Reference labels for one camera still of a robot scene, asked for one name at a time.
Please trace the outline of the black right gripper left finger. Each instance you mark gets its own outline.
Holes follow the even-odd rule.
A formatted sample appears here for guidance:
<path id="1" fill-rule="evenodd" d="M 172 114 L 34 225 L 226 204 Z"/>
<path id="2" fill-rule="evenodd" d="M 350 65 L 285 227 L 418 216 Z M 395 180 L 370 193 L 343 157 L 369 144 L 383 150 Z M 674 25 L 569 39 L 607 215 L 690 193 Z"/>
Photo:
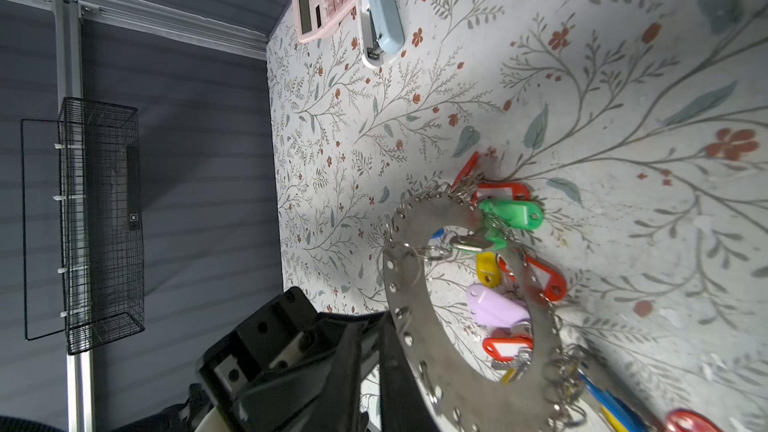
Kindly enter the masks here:
<path id="1" fill-rule="evenodd" d="M 320 317 L 233 400 L 243 431 L 358 431 L 367 317 Z"/>

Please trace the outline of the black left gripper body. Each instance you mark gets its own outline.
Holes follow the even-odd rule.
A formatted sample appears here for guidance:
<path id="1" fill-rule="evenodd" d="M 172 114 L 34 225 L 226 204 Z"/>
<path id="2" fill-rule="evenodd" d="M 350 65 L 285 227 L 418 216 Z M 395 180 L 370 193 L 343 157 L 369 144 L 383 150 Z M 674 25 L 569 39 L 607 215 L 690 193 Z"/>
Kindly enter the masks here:
<path id="1" fill-rule="evenodd" d="M 363 365 L 362 383 L 379 360 L 379 325 L 383 313 L 345 315 L 319 312 L 300 288 L 291 287 L 246 318 L 199 359 L 196 372 L 213 404 L 212 411 L 201 422 L 200 430 L 243 431 L 233 416 L 236 395 L 266 371 L 269 363 L 297 334 L 310 328 L 320 317 L 369 319 L 369 332 L 363 342 L 369 356 Z M 358 431 L 364 431 L 368 427 L 368 416 L 360 410 L 360 396 L 359 412 Z"/>

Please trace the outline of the round metal key organizer plate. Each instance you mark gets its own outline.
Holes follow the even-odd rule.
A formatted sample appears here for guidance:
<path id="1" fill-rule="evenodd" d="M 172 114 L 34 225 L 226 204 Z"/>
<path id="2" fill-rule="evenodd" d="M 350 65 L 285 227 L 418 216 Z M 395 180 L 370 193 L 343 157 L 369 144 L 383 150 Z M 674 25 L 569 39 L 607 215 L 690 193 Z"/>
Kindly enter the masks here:
<path id="1" fill-rule="evenodd" d="M 437 422 L 454 431 L 584 431 L 588 415 L 575 355 L 561 340 L 559 319 L 521 252 L 501 256 L 517 280 L 520 324 L 533 349 L 508 380 L 481 350 L 488 327 L 474 321 L 466 292 L 470 258 L 449 240 L 479 240 L 488 220 L 468 199 L 433 190 L 394 212 L 383 246 L 389 310 L 420 390 Z"/>

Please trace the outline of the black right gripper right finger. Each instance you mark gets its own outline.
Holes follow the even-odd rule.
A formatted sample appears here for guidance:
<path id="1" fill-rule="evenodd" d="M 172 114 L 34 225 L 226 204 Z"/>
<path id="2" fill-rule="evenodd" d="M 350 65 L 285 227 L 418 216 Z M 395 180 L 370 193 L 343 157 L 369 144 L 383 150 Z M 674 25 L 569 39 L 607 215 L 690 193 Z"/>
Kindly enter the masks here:
<path id="1" fill-rule="evenodd" d="M 438 431 L 388 312 L 379 325 L 378 352 L 381 430 Z"/>

